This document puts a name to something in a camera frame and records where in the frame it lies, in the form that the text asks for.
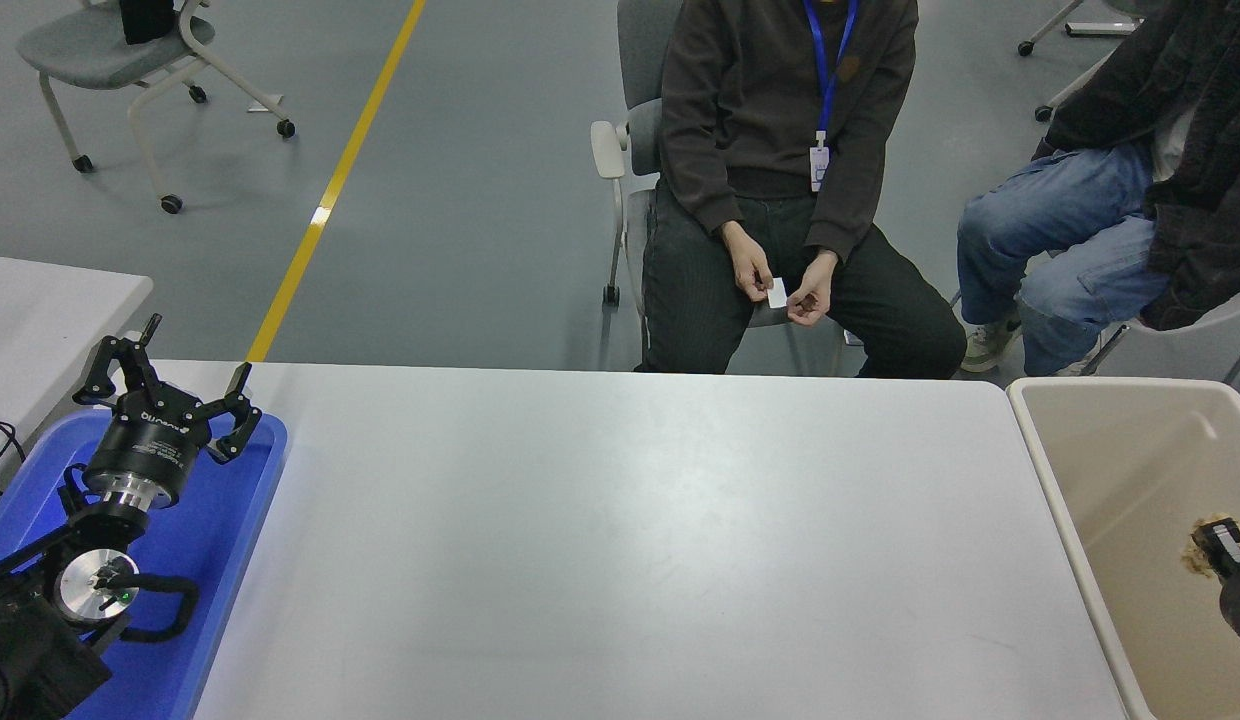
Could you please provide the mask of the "person's left hand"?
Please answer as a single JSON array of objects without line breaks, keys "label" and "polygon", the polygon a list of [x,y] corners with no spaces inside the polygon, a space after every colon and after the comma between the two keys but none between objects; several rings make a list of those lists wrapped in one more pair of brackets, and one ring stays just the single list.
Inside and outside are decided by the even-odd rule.
[{"label": "person's left hand", "polygon": [[839,257],[835,252],[827,249],[817,252],[804,270],[797,290],[790,292],[786,300],[786,318],[790,322],[811,327],[830,314],[832,275],[838,265]]}]

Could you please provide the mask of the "person's right hand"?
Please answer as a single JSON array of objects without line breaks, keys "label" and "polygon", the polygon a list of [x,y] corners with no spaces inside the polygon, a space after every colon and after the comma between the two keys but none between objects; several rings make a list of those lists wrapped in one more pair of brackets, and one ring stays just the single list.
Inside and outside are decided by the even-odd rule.
[{"label": "person's right hand", "polygon": [[732,261],[735,286],[749,301],[768,302],[774,288],[774,275],[760,243],[735,221],[722,223],[719,237]]}]

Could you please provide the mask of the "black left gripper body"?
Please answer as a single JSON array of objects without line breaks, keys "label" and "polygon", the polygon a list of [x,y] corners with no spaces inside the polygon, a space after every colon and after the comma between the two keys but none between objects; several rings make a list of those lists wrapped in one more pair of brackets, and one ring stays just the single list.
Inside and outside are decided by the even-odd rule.
[{"label": "black left gripper body", "polygon": [[102,491],[105,480],[130,473],[164,491],[184,490],[200,449],[210,442],[208,421],[185,418],[200,402],[169,385],[157,388],[154,398],[143,389],[126,392],[86,466],[86,486]]}]

